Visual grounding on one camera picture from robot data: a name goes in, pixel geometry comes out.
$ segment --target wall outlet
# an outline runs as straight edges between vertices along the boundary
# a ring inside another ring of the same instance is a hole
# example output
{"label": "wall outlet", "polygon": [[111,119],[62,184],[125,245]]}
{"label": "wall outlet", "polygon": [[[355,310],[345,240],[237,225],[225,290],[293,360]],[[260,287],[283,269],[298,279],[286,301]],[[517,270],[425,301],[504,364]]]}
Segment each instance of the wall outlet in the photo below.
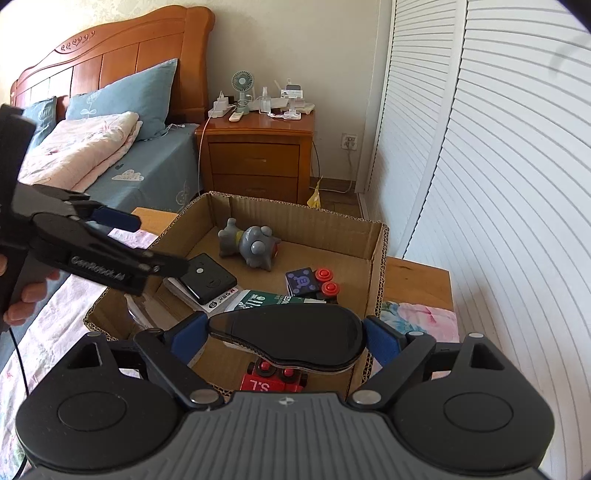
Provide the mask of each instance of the wall outlet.
{"label": "wall outlet", "polygon": [[357,135],[343,134],[340,147],[345,150],[357,150]]}

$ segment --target closet door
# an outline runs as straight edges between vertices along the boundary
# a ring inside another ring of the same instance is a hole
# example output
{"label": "closet door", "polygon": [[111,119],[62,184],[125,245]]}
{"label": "closet door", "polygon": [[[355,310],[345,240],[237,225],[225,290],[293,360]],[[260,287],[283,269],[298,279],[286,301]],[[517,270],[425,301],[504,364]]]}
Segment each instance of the closet door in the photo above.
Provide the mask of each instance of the closet door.
{"label": "closet door", "polygon": [[405,257],[551,405],[543,468],[591,468],[591,35],[554,0],[470,0],[457,91]]}
{"label": "closet door", "polygon": [[390,227],[394,254],[436,131],[452,52],[456,0],[397,0],[384,108],[369,189],[370,217]]}

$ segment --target drawer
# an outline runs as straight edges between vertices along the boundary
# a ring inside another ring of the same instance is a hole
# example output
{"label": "drawer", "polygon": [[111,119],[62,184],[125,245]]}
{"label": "drawer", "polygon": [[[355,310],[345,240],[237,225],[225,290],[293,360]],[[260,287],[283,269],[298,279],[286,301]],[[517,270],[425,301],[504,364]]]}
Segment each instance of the drawer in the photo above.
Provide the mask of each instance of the drawer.
{"label": "drawer", "polygon": [[297,203],[297,179],[260,175],[214,175],[218,192]]}
{"label": "drawer", "polygon": [[297,177],[299,145],[210,143],[213,173]]}

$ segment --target pillow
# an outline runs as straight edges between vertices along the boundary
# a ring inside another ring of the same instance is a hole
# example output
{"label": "pillow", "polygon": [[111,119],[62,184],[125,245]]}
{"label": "pillow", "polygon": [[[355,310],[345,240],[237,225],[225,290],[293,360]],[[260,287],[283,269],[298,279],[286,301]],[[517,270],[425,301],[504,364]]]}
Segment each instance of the pillow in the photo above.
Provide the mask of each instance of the pillow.
{"label": "pillow", "polygon": [[176,69],[177,59],[168,60],[100,90],[75,95],[70,99],[66,120],[137,112],[143,122],[137,139],[160,137],[164,135],[164,121],[168,115],[170,89]]}
{"label": "pillow", "polygon": [[25,108],[22,115],[37,124],[35,134],[27,151],[43,142],[45,137],[56,127],[56,105],[57,97],[51,97]]}

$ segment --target gray hippo toy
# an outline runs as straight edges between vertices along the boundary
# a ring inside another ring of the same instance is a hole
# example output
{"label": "gray hippo toy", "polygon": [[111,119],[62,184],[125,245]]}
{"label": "gray hippo toy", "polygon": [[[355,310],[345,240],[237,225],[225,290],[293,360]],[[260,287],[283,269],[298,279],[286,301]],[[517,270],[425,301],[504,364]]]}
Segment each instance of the gray hippo toy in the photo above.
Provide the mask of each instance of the gray hippo toy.
{"label": "gray hippo toy", "polygon": [[271,271],[272,260],[277,255],[280,239],[273,236],[267,226],[252,226],[246,231],[236,226],[236,219],[229,218],[224,230],[217,233],[220,242],[220,257],[240,253],[251,268]]}

